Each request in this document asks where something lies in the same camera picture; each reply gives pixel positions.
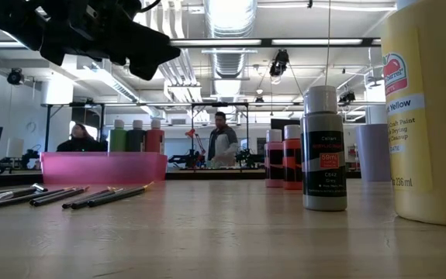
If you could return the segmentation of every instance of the table surface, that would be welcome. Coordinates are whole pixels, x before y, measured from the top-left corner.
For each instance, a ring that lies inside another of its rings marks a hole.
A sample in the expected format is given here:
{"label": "table surface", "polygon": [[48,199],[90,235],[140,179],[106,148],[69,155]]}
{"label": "table surface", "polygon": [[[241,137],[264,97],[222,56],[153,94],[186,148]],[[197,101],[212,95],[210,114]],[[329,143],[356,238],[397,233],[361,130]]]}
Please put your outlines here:
{"label": "table surface", "polygon": [[0,208],[0,278],[446,278],[446,227],[397,217],[389,184],[313,212],[263,181],[168,181],[98,208]]}

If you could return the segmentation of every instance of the desk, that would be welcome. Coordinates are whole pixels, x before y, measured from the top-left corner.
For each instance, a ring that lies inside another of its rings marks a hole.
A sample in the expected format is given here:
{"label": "desk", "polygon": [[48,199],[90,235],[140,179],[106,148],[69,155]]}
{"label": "desk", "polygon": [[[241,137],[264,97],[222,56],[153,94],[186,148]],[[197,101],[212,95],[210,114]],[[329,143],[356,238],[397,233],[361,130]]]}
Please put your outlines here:
{"label": "desk", "polygon": [[401,219],[389,184],[312,212],[263,181],[167,181],[76,212],[0,208],[0,278],[446,279],[446,227]]}

